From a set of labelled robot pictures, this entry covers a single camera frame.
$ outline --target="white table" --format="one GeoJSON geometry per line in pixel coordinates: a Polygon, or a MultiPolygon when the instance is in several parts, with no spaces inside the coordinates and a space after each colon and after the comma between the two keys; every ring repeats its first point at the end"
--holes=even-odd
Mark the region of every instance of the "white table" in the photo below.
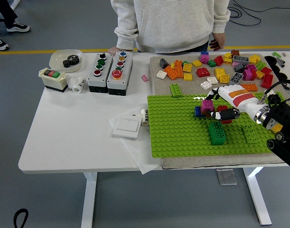
{"type": "MultiPolygon", "coordinates": [[[[271,55],[271,52],[256,53],[271,55]]],[[[289,76],[290,52],[286,54],[283,58],[286,67],[281,72],[289,76]]],[[[84,54],[82,67],[70,75],[86,78],[94,56],[94,53],[84,54]]],[[[97,172],[139,170],[120,140],[112,135],[108,120],[147,103],[151,85],[143,82],[141,75],[149,74],[149,59],[152,56],[156,55],[134,53],[134,66],[126,96],[91,93],[87,85],[81,94],[68,90],[60,93],[46,88],[43,91],[19,160],[19,168],[24,173],[83,172],[87,179],[83,228],[92,227],[97,172]]],[[[271,220],[255,177],[261,169],[244,168],[244,172],[260,222],[268,225],[271,220]]]]}

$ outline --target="white paper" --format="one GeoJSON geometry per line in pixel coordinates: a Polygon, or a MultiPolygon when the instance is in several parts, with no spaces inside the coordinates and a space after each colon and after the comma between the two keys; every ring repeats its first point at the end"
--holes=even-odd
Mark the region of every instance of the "white paper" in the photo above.
{"type": "MultiPolygon", "coordinates": [[[[139,114],[142,109],[148,109],[147,104],[142,104],[123,114],[135,115],[139,114]]],[[[115,127],[117,116],[108,120],[112,128],[115,127]]],[[[151,153],[150,133],[148,126],[141,126],[139,135],[136,139],[119,137],[122,144],[138,166],[142,174],[145,174],[161,165],[161,159],[153,158],[151,153]]]]}

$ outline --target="black cable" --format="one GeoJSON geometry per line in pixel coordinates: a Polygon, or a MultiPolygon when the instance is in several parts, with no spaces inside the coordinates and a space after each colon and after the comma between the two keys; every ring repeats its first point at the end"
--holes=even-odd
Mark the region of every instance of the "black cable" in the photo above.
{"type": "MultiPolygon", "coordinates": [[[[255,25],[259,25],[261,23],[261,19],[258,18],[258,17],[255,17],[251,14],[249,14],[247,11],[245,11],[245,9],[249,10],[249,11],[253,11],[253,12],[265,12],[265,11],[268,11],[268,10],[271,10],[271,9],[290,9],[290,8],[281,8],[281,7],[273,7],[273,8],[269,8],[269,9],[265,9],[265,10],[253,10],[253,9],[249,9],[249,8],[246,8],[240,4],[238,4],[235,0],[233,0],[235,3],[234,3],[234,6],[238,6],[240,9],[242,9],[247,15],[249,15],[250,17],[252,18],[255,18],[255,19],[258,19],[259,22],[256,23],[256,24],[251,24],[251,25],[245,25],[245,24],[240,24],[240,23],[237,23],[235,21],[232,21],[230,20],[230,22],[234,23],[234,24],[237,24],[237,25],[242,25],[242,26],[255,26],[255,25]]],[[[229,11],[232,11],[232,12],[235,12],[237,13],[237,16],[230,16],[231,18],[240,18],[242,16],[242,12],[235,8],[235,7],[228,7],[227,8],[229,11]]]]}

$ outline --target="control box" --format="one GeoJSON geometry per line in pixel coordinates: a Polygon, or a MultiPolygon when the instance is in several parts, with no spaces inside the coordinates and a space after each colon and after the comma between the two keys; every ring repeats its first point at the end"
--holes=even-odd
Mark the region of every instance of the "control box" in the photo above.
{"type": "Polygon", "coordinates": [[[109,94],[126,96],[132,65],[132,52],[116,53],[107,80],[109,94]]]}
{"type": "Polygon", "coordinates": [[[59,73],[56,70],[45,68],[39,71],[39,77],[48,89],[64,92],[68,87],[65,72],[59,73]]]}
{"type": "Polygon", "coordinates": [[[108,93],[107,77],[113,63],[113,56],[111,54],[97,54],[94,64],[91,68],[87,78],[90,92],[94,93],[108,93]]]}

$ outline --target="table leg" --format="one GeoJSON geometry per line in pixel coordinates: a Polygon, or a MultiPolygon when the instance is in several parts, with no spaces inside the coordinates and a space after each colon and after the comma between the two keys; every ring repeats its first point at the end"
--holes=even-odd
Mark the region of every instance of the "table leg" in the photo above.
{"type": "Polygon", "coordinates": [[[84,172],[87,179],[81,228],[92,228],[97,172],[84,172]]]}
{"type": "Polygon", "coordinates": [[[253,199],[258,219],[260,225],[272,225],[268,210],[265,206],[257,179],[256,174],[262,169],[263,167],[257,168],[243,168],[243,172],[246,178],[246,181],[249,185],[249,189],[251,192],[251,197],[253,199]]]}

